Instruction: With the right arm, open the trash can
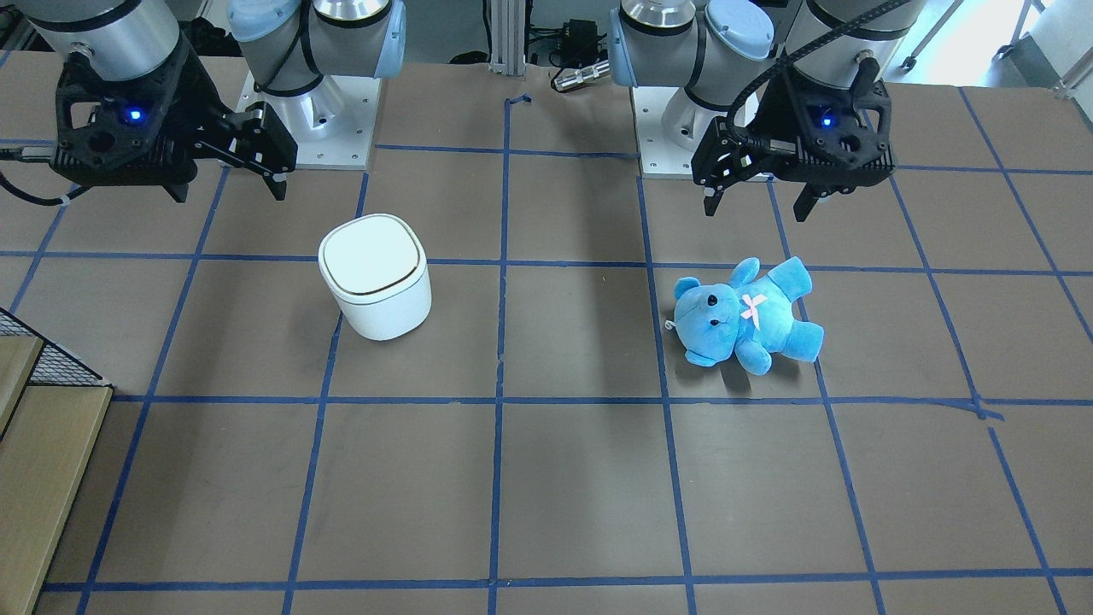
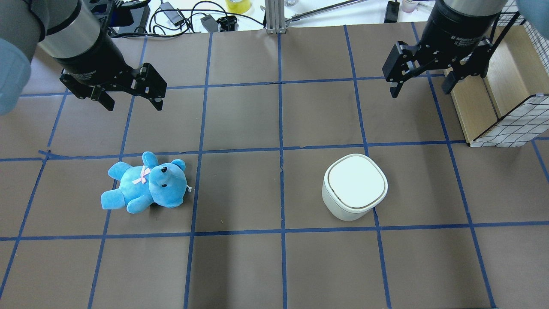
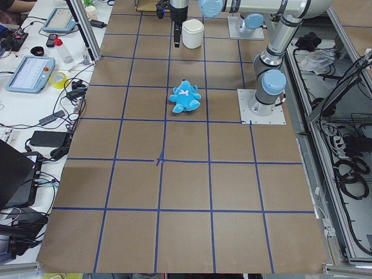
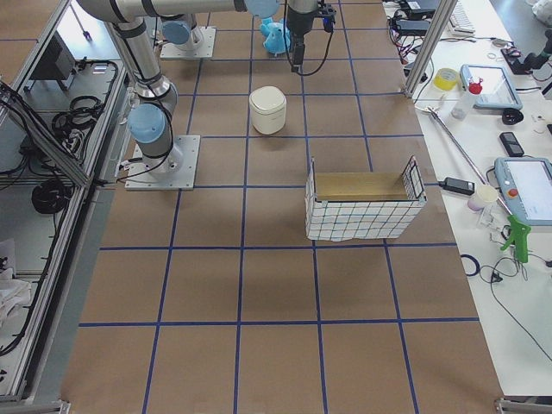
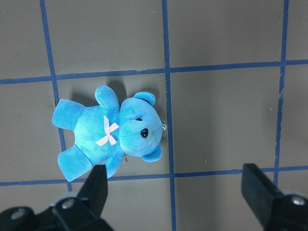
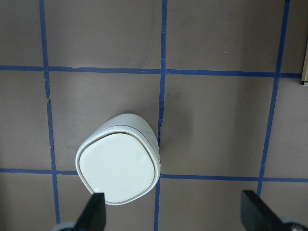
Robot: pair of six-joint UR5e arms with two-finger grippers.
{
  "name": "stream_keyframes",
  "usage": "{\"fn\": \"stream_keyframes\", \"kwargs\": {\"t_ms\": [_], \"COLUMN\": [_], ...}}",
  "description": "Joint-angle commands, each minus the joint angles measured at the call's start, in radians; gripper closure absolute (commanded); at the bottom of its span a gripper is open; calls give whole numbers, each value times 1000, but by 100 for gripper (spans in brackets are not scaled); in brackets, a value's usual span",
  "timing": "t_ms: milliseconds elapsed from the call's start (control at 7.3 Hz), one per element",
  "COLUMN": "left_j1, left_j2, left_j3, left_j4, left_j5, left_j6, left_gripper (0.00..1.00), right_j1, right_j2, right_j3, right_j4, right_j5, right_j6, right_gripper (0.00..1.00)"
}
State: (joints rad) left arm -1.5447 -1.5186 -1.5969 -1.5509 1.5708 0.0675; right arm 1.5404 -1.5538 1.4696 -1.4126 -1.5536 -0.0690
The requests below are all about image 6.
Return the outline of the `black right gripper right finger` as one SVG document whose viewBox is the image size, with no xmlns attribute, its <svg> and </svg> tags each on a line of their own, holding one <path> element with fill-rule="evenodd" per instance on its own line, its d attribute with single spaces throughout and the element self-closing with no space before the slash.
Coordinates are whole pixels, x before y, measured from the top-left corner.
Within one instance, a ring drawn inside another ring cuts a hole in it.
<svg viewBox="0 0 308 231">
<path fill-rule="evenodd" d="M 284 223 L 253 190 L 241 192 L 241 223 L 246 231 L 285 231 Z"/>
</svg>

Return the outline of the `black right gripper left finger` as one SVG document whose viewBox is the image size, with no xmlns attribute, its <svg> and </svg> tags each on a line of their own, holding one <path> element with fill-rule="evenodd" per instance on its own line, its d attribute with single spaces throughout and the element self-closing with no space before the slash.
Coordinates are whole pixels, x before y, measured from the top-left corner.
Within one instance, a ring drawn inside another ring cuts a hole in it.
<svg viewBox="0 0 308 231">
<path fill-rule="evenodd" d="M 75 223 L 76 231 L 103 231 L 106 227 L 104 193 L 94 193 Z"/>
</svg>

